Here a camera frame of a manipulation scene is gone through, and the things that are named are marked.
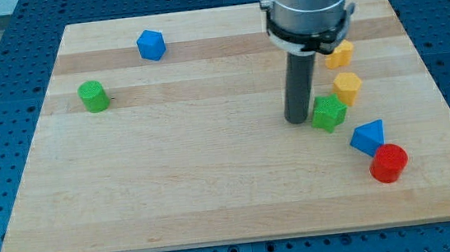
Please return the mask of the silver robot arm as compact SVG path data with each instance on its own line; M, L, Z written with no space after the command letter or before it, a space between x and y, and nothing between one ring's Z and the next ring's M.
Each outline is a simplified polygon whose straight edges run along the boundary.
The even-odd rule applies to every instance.
M260 0L270 41L292 55L330 54L349 32L346 0Z

